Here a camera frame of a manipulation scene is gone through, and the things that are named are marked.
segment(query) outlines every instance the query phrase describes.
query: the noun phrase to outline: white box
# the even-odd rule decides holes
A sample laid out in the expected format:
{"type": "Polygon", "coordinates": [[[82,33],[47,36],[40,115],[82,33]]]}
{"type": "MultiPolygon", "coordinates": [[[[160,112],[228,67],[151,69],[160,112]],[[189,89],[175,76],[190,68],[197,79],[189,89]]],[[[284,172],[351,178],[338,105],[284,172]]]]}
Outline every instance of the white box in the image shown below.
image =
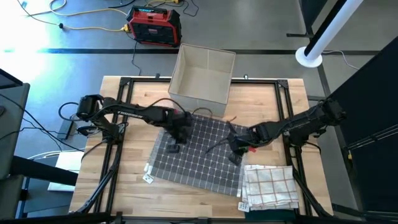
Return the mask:
{"type": "MultiPolygon", "coordinates": [[[[170,82],[170,97],[187,111],[204,107],[223,116],[235,53],[182,44],[170,82]]],[[[198,114],[208,114],[199,110],[198,114]]]]}

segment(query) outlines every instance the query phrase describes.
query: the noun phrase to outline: white pole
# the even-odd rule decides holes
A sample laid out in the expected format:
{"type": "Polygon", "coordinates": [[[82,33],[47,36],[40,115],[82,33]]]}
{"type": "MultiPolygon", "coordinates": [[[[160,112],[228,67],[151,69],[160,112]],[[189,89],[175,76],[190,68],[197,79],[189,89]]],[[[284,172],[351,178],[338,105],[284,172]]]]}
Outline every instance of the white pole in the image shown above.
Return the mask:
{"type": "Polygon", "coordinates": [[[347,0],[308,55],[304,54],[306,47],[301,47],[296,51],[297,61],[308,68],[318,67],[322,63],[321,53],[362,2],[363,0],[347,0]]]}

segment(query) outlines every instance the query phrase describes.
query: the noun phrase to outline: red power station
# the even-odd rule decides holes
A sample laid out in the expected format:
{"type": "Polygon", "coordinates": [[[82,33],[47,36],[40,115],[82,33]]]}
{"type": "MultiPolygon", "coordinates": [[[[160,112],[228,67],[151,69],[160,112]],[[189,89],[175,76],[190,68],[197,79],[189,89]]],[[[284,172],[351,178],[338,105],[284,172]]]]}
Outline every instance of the red power station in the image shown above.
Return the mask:
{"type": "Polygon", "coordinates": [[[180,14],[175,10],[133,6],[126,19],[139,43],[171,47],[180,45],[180,14]]]}

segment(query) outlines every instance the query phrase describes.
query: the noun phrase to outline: checkered towel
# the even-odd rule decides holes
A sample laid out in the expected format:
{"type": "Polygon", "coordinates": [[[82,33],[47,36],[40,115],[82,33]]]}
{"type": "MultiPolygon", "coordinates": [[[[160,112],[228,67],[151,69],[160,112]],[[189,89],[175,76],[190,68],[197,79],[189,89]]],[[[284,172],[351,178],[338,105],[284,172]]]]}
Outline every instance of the checkered towel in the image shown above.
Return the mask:
{"type": "Polygon", "coordinates": [[[242,200],[250,210],[298,208],[292,167],[246,165],[242,200]]]}

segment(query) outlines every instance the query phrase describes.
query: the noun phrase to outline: open cardboard box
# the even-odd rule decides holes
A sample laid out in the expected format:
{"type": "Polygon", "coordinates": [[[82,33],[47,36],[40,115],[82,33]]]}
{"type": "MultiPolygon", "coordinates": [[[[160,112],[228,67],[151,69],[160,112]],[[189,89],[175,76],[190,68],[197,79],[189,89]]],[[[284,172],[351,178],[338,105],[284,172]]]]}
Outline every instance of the open cardboard box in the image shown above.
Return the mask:
{"type": "MultiPolygon", "coordinates": [[[[170,82],[170,97],[193,111],[208,108],[223,116],[228,102],[235,53],[182,44],[170,82]]],[[[208,114],[198,110],[198,114],[208,114]]]]}

